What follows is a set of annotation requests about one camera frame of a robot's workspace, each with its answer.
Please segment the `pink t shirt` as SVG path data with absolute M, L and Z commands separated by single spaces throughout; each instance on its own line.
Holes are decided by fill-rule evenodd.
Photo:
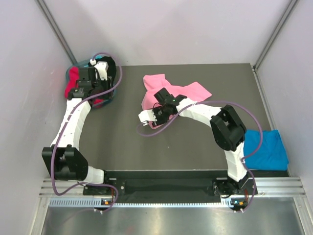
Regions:
M 174 97 L 184 95 L 189 99 L 198 102 L 204 101 L 212 96 L 212 94 L 198 82 L 193 82 L 187 86 L 172 85 L 165 78 L 165 74 L 145 75 L 143 77 L 143 84 L 146 93 L 141 102 L 142 110 L 148 110 L 154 106 L 160 106 L 154 95 L 162 88 L 165 88 L 169 94 L 172 94 Z

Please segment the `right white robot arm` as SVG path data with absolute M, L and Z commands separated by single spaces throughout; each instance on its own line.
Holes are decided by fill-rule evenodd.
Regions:
M 159 106 L 153 107 L 154 127 L 165 124 L 170 117 L 180 117 L 199 121 L 212 130 L 216 144 L 224 151 L 227 161 L 227 179 L 215 180 L 215 192 L 219 195 L 238 194 L 246 188 L 247 170 L 243 165 L 246 127 L 231 105 L 213 107 L 187 98 L 185 95 L 173 96 L 165 88 L 154 97 Z

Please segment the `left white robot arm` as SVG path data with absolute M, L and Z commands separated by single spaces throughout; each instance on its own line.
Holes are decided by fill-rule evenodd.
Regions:
M 89 165 L 79 151 L 79 143 L 92 106 L 113 97 L 113 91 L 104 92 L 114 85 L 116 66 L 98 62 L 76 70 L 78 77 L 70 79 L 66 90 L 67 108 L 58 135 L 43 148 L 42 158 L 52 179 L 91 183 L 100 194 L 106 194 L 110 181 L 103 170 Z

